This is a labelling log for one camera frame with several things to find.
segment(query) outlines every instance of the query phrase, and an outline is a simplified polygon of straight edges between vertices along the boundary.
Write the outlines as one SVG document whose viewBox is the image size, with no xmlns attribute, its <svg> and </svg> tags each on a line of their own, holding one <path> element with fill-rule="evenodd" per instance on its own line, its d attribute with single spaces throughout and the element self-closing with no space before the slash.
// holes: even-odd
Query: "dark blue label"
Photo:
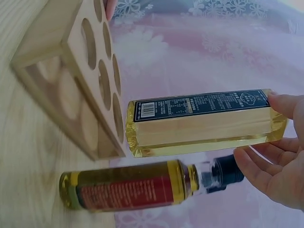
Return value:
<svg viewBox="0 0 304 228">
<path fill-rule="evenodd" d="M 262 90 L 206 93 L 135 102 L 134 122 L 269 107 Z"/>
</svg>

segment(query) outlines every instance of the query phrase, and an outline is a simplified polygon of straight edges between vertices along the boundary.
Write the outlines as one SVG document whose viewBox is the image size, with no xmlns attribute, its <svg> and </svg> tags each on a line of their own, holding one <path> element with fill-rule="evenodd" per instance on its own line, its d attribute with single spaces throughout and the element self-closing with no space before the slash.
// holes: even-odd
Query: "wooden bottle holder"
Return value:
<svg viewBox="0 0 304 228">
<path fill-rule="evenodd" d="M 123 157 L 118 64 L 102 0 L 49 0 L 12 68 L 27 91 L 91 159 Z"/>
</svg>

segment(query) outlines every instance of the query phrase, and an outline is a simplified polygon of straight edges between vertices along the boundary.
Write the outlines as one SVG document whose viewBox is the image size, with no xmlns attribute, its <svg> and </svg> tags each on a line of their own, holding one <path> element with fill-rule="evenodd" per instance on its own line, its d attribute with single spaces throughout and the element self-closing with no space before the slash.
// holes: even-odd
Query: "wooden table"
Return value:
<svg viewBox="0 0 304 228">
<path fill-rule="evenodd" d="M 47 0 L 0 0 L 0 227 L 114 228 L 112 213 L 68 211 L 59 198 L 63 171 L 108 167 L 90 161 L 16 80 L 10 60 Z"/>
</svg>

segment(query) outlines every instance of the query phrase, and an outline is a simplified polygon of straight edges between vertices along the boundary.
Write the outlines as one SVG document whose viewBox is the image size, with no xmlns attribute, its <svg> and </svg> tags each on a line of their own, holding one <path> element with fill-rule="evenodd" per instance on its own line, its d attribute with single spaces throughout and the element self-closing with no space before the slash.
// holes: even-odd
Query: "glass bottle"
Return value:
<svg viewBox="0 0 304 228">
<path fill-rule="evenodd" d="M 91 171 L 64 172 L 60 197 L 69 209 L 122 211 L 180 204 L 241 182 L 234 156 L 185 165 L 180 160 Z"/>
<path fill-rule="evenodd" d="M 282 139 L 288 119 L 270 89 L 131 101 L 126 138 L 134 157 L 204 152 Z"/>
</svg>

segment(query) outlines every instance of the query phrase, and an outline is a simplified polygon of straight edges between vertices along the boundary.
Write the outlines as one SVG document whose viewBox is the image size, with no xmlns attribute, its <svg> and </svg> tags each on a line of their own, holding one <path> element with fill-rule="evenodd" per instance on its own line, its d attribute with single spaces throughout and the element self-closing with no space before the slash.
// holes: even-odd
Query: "barcode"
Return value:
<svg viewBox="0 0 304 228">
<path fill-rule="evenodd" d="M 155 116 L 154 102 L 142 104 L 141 118 L 147 118 L 153 116 Z"/>
</svg>

